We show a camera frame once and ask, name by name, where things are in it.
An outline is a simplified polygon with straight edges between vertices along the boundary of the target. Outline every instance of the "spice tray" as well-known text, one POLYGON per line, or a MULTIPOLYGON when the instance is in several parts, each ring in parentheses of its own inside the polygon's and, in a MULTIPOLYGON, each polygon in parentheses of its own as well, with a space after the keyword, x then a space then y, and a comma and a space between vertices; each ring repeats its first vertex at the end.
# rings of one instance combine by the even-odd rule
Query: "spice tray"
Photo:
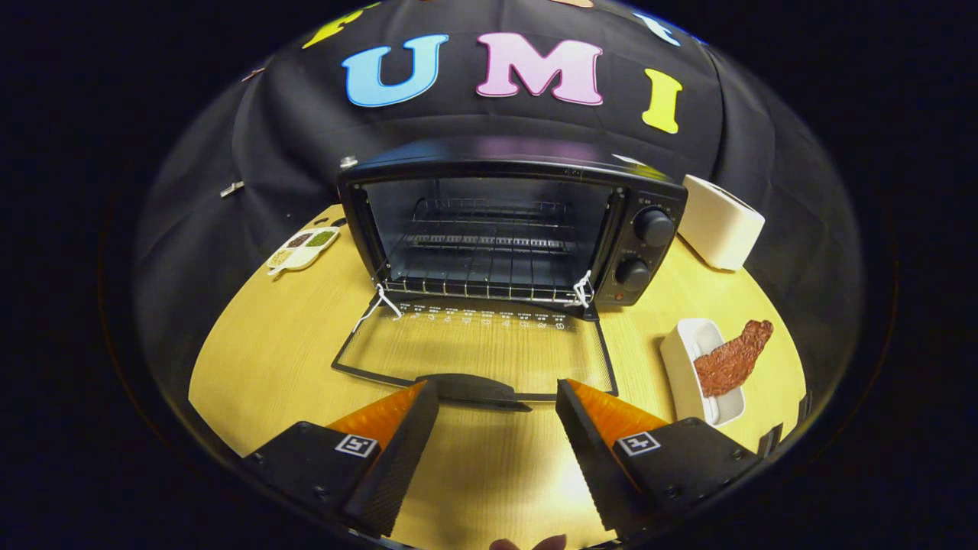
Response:
POLYGON ((724 344, 720 328, 709 319, 681 319, 662 341, 662 361, 669 375, 676 419, 694 416, 711 426, 722 426, 743 415, 743 388, 715 397, 703 396, 693 361, 724 344))
POLYGON ((269 276, 278 275, 284 269, 303 269, 319 256, 339 236, 338 227, 303 229, 289 237, 265 263, 271 270, 269 276))

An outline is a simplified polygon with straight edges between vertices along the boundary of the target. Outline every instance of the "black knob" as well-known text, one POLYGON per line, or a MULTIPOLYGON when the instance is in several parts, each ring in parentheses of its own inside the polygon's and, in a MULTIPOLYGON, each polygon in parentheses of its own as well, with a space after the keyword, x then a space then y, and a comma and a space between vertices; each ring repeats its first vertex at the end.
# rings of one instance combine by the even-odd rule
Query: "black knob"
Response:
POLYGON ((647 208, 635 217, 635 234, 650 247, 664 247, 676 234, 676 226, 665 212, 647 208))
POLYGON ((637 292, 644 289, 652 280, 652 272, 640 259, 626 259, 618 264, 614 278, 626 291, 637 292))

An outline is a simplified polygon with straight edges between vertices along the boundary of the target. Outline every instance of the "white string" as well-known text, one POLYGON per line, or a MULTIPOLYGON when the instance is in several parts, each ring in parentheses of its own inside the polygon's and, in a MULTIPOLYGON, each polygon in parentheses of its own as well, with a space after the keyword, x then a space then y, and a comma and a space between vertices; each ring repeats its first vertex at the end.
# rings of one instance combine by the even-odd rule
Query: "white string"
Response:
POLYGON ((398 319, 400 319, 401 316, 404 315, 404 313, 401 313, 401 310, 398 309, 396 305, 394 305, 394 302, 390 301, 390 298, 384 295, 383 287, 379 283, 377 284, 377 296, 378 296, 378 300, 375 301, 374 305, 372 305, 371 308, 367 310, 367 314, 361 317, 359 321, 357 321, 357 325, 353 327, 353 330, 350 331, 351 333, 357 332, 357 329, 360 328, 360 324, 363 323, 365 320, 367 320, 368 317, 374 314, 374 310, 377 309, 377 306, 380 305, 382 301, 386 301, 387 305, 389 305, 390 308, 394 310, 394 313, 397 313, 398 319))
POLYGON ((576 296, 577 299, 581 302, 581 304, 584 305, 585 309, 587 309, 590 306, 590 304, 587 302, 588 297, 584 296, 584 287, 588 285, 589 283, 588 279, 590 277, 591 277, 591 270, 589 269, 588 272, 584 274, 584 277, 582 277, 581 280, 578 281, 576 285, 574 285, 574 296, 576 296))

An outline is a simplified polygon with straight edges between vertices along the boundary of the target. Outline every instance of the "blue letter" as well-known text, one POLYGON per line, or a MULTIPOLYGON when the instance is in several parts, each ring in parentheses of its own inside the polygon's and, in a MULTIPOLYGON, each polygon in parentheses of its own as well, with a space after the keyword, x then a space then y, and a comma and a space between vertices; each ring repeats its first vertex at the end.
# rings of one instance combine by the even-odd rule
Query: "blue letter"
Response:
POLYGON ((632 14, 632 15, 644 21, 645 26, 648 27, 648 30, 651 30, 659 38, 665 40, 666 42, 669 42, 673 46, 679 46, 679 42, 677 42, 675 38, 670 36, 670 34, 672 34, 672 30, 669 30, 668 28, 662 26, 660 22, 652 18, 647 18, 642 14, 632 14))
POLYGON ((414 72, 393 86, 380 82, 380 58, 390 51, 387 46, 352 55, 342 63, 346 67, 346 95, 360 107, 384 107, 420 96, 438 78, 438 46, 448 41, 446 34, 429 34, 404 43, 414 50, 414 72))

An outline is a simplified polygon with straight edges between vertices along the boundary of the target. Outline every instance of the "letter u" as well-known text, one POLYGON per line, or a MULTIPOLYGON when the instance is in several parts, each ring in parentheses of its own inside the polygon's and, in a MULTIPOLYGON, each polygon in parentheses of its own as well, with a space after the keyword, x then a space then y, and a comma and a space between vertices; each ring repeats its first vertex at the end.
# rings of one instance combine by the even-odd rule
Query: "letter u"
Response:
POLYGON ((346 96, 360 107, 384 107, 420 96, 438 78, 438 46, 448 41, 447 34, 429 34, 404 43, 414 51, 411 77, 393 86, 380 82, 380 59, 387 46, 372 48, 343 61, 346 68, 346 96))

